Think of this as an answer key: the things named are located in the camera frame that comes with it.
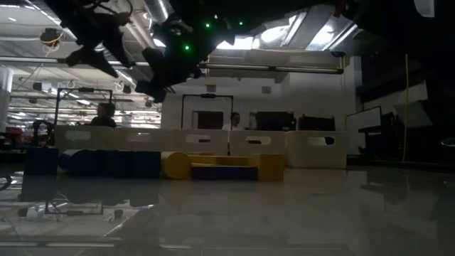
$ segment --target pillar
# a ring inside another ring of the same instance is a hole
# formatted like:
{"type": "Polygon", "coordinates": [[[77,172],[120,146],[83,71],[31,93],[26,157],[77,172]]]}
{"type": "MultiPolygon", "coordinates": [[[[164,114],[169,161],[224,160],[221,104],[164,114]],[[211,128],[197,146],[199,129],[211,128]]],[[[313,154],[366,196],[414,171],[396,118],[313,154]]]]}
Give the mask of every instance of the pillar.
{"type": "Polygon", "coordinates": [[[0,132],[5,132],[8,122],[8,105],[13,86],[14,70],[0,68],[0,132]]]}

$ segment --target white barrier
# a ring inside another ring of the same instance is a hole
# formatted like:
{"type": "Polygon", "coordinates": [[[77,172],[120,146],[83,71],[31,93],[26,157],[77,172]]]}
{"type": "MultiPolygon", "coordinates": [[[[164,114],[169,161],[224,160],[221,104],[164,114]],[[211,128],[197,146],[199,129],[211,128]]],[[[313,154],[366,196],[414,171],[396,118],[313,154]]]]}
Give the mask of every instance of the white barrier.
{"type": "Polygon", "coordinates": [[[181,130],[181,140],[174,151],[214,153],[216,156],[228,155],[228,132],[212,129],[181,130]]]}
{"type": "Polygon", "coordinates": [[[55,147],[64,152],[67,149],[113,149],[114,129],[96,126],[55,127],[55,147]]]}
{"type": "Polygon", "coordinates": [[[287,132],[286,139],[289,167],[334,169],[346,167],[347,132],[295,131],[287,132]]]}
{"type": "Polygon", "coordinates": [[[231,131],[229,145],[231,156],[286,153],[285,132],[231,131]]]}
{"type": "Polygon", "coordinates": [[[130,151],[173,151],[178,147],[178,130],[119,127],[114,131],[115,149],[130,151]]]}

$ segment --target person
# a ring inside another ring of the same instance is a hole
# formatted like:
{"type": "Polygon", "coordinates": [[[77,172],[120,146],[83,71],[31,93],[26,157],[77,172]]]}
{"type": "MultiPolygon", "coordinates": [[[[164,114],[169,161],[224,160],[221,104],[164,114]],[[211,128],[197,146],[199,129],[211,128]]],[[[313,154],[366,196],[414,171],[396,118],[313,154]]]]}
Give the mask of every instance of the person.
{"type": "Polygon", "coordinates": [[[225,131],[242,131],[245,128],[240,126],[240,114],[238,112],[233,112],[230,115],[230,124],[225,124],[222,128],[225,131]]]}
{"type": "Polygon", "coordinates": [[[97,109],[97,116],[92,119],[90,125],[115,128],[117,124],[112,119],[114,114],[115,106],[112,103],[100,103],[97,109]]]}

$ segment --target whiteboard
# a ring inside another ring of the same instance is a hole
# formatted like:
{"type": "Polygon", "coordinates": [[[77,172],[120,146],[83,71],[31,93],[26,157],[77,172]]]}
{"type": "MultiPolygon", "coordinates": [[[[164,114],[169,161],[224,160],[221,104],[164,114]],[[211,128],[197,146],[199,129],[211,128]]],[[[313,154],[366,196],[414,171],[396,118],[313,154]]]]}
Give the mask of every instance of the whiteboard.
{"type": "Polygon", "coordinates": [[[365,134],[358,130],[381,125],[381,107],[375,107],[346,117],[346,129],[349,133],[348,154],[360,155],[358,147],[365,148],[365,134]]]}

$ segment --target shiny floor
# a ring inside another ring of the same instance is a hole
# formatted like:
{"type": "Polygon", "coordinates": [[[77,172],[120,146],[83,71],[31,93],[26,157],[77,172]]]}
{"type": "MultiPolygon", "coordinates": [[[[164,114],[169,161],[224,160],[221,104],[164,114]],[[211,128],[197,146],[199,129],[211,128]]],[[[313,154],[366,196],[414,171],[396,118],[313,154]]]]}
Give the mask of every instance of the shiny floor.
{"type": "Polygon", "coordinates": [[[84,215],[0,192],[0,255],[455,255],[454,182],[366,167],[289,169],[284,183],[61,181],[32,192],[84,215]]]}

